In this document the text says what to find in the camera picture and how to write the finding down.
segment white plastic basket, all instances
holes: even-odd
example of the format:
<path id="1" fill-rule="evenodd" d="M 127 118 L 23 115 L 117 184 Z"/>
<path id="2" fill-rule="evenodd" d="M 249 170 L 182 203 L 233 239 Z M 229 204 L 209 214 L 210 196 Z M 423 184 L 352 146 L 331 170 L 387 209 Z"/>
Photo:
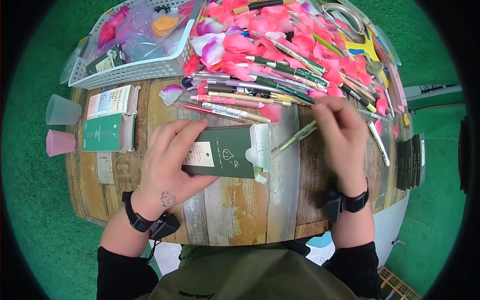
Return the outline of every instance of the white plastic basket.
<path id="1" fill-rule="evenodd" d="M 108 20 L 113 12 L 118 11 L 123 5 L 135 7 L 136 3 L 142 2 L 142 0 L 125 1 L 109 9 L 98 19 L 92 31 L 90 31 L 90 34 L 97 36 L 102 28 L 103 23 Z M 186 1 L 149 0 L 148 2 L 153 6 L 166 5 L 170 7 L 177 7 Z M 72 74 L 70 75 L 68 86 L 82 87 L 87 90 L 92 90 L 106 85 L 121 84 L 135 80 L 183 75 L 183 67 L 188 59 L 190 59 L 190 31 L 193 24 L 200 19 L 205 4 L 206 0 L 196 1 L 185 27 L 185 31 L 180 39 L 178 49 L 174 54 L 158 59 L 142 60 L 123 64 L 121 66 L 101 71 L 90 76 L 87 76 L 85 71 L 85 67 L 87 66 L 86 60 L 79 57 L 77 58 Z"/>

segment clear plastic cup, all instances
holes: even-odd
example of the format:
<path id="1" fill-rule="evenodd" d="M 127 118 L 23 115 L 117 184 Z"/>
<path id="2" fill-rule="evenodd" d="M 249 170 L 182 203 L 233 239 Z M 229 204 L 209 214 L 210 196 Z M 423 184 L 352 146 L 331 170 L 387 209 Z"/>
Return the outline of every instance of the clear plastic cup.
<path id="1" fill-rule="evenodd" d="M 64 97 L 53 94 L 45 113 L 47 125 L 75 125 L 82 114 L 82 106 Z"/>
<path id="2" fill-rule="evenodd" d="M 69 153 L 75 150 L 75 135 L 50 129 L 47 133 L 47 154 L 49 157 Z"/>

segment hand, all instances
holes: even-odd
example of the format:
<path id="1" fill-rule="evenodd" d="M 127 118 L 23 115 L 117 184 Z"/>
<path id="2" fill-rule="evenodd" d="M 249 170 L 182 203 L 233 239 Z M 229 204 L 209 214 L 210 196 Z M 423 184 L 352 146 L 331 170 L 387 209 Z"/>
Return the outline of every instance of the hand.
<path id="1" fill-rule="evenodd" d="M 190 146 L 208 121 L 174 120 L 158 125 L 148 140 L 140 186 L 132 194 L 133 211 L 154 221 L 168 208 L 180 204 L 218 179 L 189 176 L 181 165 Z"/>
<path id="2" fill-rule="evenodd" d="M 338 188 L 347 197 L 359 196 L 367 190 L 367 124 L 346 99 L 337 97 L 317 99 L 315 119 L 325 141 L 327 163 L 338 176 Z"/>

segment pink pen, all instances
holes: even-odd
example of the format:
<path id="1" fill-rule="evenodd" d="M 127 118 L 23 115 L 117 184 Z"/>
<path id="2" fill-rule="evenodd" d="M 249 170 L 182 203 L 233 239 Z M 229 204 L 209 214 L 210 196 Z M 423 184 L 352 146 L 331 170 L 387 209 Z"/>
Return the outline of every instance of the pink pen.
<path id="1" fill-rule="evenodd" d="M 197 100 L 198 102 L 222 103 L 222 104 L 244 106 L 247 108 L 264 108 L 265 107 L 265 104 L 263 104 L 262 102 L 242 100 L 242 99 L 232 99 L 232 98 L 226 98 L 226 97 L 196 95 L 196 96 L 190 96 L 190 99 Z"/>

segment wood plank tabletop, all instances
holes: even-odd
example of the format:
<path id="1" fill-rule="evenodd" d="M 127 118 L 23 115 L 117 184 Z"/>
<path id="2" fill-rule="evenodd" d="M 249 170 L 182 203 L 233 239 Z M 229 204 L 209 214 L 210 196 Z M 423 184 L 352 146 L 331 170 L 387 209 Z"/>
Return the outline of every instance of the wood plank tabletop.
<path id="1" fill-rule="evenodd" d="M 75 214 L 95 224 L 105 226 L 121 208 L 121 194 L 135 190 L 140 183 L 141 167 L 147 142 L 154 128 L 164 122 L 188 118 L 208 119 L 210 127 L 239 125 L 216 116 L 165 106 L 158 93 L 169 84 L 180 84 L 178 77 L 158 78 L 107 86 L 95 90 L 73 88 L 70 99 L 80 103 L 83 116 L 77 125 L 66 126 L 77 141 L 82 140 L 83 123 L 88 99 L 98 93 L 123 85 L 139 85 L 138 114 L 135 121 L 135 151 L 83 152 L 77 143 L 74 152 L 65 155 L 67 181 Z M 180 100 L 190 100 L 196 90 L 185 92 Z M 347 99 L 357 108 L 358 102 Z M 257 113 L 253 108 L 242 108 Z M 365 120 L 374 120 L 362 115 Z M 277 146 L 307 123 L 313 110 L 293 105 L 282 112 L 281 121 L 271 124 L 272 147 Z M 393 125 L 399 127 L 395 140 Z M 403 199 L 406 191 L 396 188 L 396 145 L 411 137 L 410 126 L 403 116 L 382 123 L 382 141 L 391 165 L 383 163 L 378 146 L 369 134 L 365 154 L 370 204 L 375 213 Z M 191 199 L 168 211 L 180 221 L 181 227 L 163 241 L 210 245 L 254 245 L 308 237 L 328 230 L 328 221 L 318 208 L 318 192 L 327 187 L 332 175 L 324 157 L 324 143 L 319 131 L 296 142 L 272 161 L 267 184 L 251 179 L 219 178 L 214 184 Z"/>

